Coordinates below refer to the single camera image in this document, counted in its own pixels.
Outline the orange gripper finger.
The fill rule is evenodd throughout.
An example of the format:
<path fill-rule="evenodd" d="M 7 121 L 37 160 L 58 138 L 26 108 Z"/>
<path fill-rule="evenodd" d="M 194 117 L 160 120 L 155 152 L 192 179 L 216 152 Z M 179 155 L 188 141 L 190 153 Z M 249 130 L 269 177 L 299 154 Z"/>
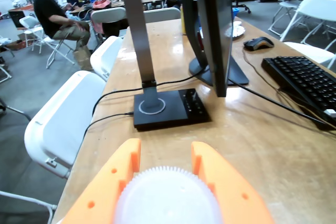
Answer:
<path fill-rule="evenodd" d="M 215 196 L 224 223 L 274 223 L 252 185 L 219 152 L 192 142 L 192 172 Z"/>
<path fill-rule="evenodd" d="M 118 199 L 140 170 L 141 140 L 126 140 L 108 159 L 62 223 L 113 223 Z"/>

